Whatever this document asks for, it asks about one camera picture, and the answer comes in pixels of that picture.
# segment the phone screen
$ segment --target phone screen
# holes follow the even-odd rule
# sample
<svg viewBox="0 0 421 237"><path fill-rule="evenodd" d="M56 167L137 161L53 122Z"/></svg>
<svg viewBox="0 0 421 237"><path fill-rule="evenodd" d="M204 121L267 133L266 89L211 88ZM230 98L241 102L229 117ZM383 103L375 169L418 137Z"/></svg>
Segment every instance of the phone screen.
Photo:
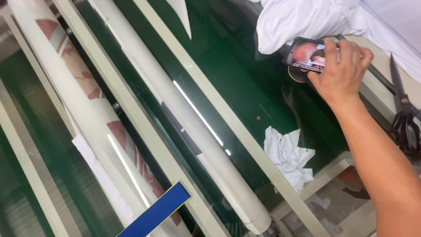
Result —
<svg viewBox="0 0 421 237"><path fill-rule="evenodd" d="M325 68L325 45L297 39L291 46L285 63L322 73Z"/></svg>

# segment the blue tape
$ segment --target blue tape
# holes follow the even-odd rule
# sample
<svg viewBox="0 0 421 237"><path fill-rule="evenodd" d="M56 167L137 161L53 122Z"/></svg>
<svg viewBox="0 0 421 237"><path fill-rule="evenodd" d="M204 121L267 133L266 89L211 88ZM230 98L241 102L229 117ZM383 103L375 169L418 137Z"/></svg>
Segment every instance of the blue tape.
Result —
<svg viewBox="0 0 421 237"><path fill-rule="evenodd" d="M184 187L180 183L174 184L118 237L146 237L189 199Z"/></svg>

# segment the scissors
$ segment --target scissors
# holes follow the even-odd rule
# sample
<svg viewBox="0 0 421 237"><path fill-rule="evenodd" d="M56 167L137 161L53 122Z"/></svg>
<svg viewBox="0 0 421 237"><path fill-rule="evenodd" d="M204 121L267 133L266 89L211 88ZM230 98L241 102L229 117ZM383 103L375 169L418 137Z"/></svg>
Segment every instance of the scissors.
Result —
<svg viewBox="0 0 421 237"><path fill-rule="evenodd" d="M395 144L405 155L421 158L421 131L414 122L414 117L418 112L415 113L412 110L408 95L403 90L402 80L393 55L390 56L390 70L396 91L394 99L397 114L392 123L393 129L389 131L389 134L394 137Z"/></svg>

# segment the scissor blade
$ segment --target scissor blade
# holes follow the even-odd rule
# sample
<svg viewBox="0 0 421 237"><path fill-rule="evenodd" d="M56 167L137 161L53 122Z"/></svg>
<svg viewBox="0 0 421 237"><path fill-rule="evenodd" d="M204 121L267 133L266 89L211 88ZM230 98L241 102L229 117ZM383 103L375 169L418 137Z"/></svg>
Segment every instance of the scissor blade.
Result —
<svg viewBox="0 0 421 237"><path fill-rule="evenodd" d="M392 74L392 82L395 87L396 96L400 100L405 97L405 91L403 90L402 80L400 79L397 65L392 54L390 54L390 73Z"/></svg>

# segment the finger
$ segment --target finger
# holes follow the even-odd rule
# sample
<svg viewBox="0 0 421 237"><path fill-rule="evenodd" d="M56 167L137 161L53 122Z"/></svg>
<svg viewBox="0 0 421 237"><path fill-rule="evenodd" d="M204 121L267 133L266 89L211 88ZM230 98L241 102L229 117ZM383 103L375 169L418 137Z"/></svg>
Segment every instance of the finger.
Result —
<svg viewBox="0 0 421 237"><path fill-rule="evenodd" d="M310 81L313 84L315 84L315 83L318 83L318 81L320 80L320 77L322 76L322 74L318 74L317 72L309 71L309 73L307 74L307 76L309 77Z"/></svg>
<svg viewBox="0 0 421 237"><path fill-rule="evenodd" d="M352 45L352 62L356 65L361 64L362 52L360 47L355 42L351 42Z"/></svg>
<svg viewBox="0 0 421 237"><path fill-rule="evenodd" d="M330 39L325 39L325 66L332 67L338 64L338 50L336 43Z"/></svg>
<svg viewBox="0 0 421 237"><path fill-rule="evenodd" d="M367 69L368 66L370 66L371 61L373 60L374 55L368 48L361 47L360 49L362 52L361 65L363 66L363 68Z"/></svg>
<svg viewBox="0 0 421 237"><path fill-rule="evenodd" d="M351 42L349 42L348 40L340 40L338 42L339 45L339 49L341 50L340 52L340 58L341 61L339 62L340 64L351 64L352 63L352 44Z"/></svg>

